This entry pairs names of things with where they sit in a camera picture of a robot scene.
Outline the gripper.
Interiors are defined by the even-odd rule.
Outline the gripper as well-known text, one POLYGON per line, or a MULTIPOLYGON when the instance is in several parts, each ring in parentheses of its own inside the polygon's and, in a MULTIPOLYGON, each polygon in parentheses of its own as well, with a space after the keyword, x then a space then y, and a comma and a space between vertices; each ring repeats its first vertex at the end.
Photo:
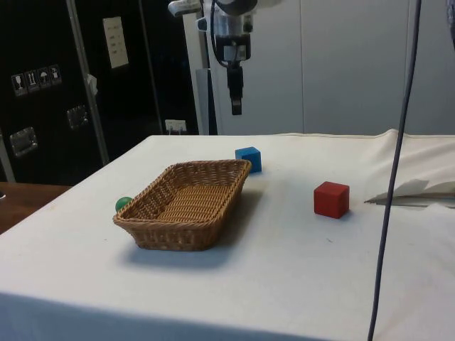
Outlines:
POLYGON ((227 68, 227 87, 230 93, 232 115, 241 115, 244 83, 239 62, 251 58, 250 36, 216 36, 215 48, 216 56, 222 62, 231 64, 227 68))

